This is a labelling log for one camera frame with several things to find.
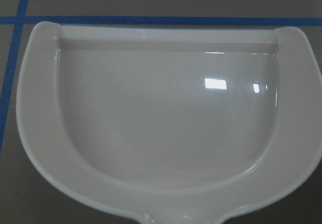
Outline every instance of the flat inner surface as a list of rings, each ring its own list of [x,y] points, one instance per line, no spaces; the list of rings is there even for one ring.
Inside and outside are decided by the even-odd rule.
[[[107,176],[196,187],[245,173],[263,155],[276,113],[274,52],[62,45],[57,77],[66,131]]]

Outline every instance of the vertical blue line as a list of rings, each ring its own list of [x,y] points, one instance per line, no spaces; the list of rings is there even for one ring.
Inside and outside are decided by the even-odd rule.
[[[17,18],[23,19],[26,15],[28,0],[19,0]],[[8,115],[8,108],[10,102],[10,96],[12,92],[12,86],[15,77],[16,64],[18,59],[20,40],[22,35],[23,24],[15,24],[11,37],[10,49],[7,59],[7,67],[5,72],[4,83],[0,95],[0,151],[2,147],[2,141],[5,133],[6,120]]]

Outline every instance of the white ceramic basin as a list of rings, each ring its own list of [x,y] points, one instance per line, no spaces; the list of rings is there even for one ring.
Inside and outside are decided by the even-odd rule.
[[[321,76],[276,30],[33,30],[24,148],[55,187],[140,223],[222,223],[298,187],[322,154]]]

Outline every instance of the white dish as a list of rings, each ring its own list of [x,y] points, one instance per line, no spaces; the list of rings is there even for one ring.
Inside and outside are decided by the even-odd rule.
[[[298,187],[322,155],[318,65],[298,29],[38,24],[17,121],[36,169],[140,223],[222,223]]]

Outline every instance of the gray background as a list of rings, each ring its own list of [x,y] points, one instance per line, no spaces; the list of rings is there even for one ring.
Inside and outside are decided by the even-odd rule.
[[[0,0],[0,16],[15,16],[18,3],[19,0]],[[315,18],[322,17],[322,0],[29,0],[27,15]],[[17,131],[15,97],[22,56],[33,26],[25,25],[23,28],[0,155],[0,223],[136,223],[70,199],[47,183],[27,158]],[[321,68],[322,27],[300,28],[307,34]],[[12,30],[13,25],[0,25],[0,88]],[[266,208],[226,222],[242,223],[322,223],[322,164],[320,163],[312,176],[289,196]]]

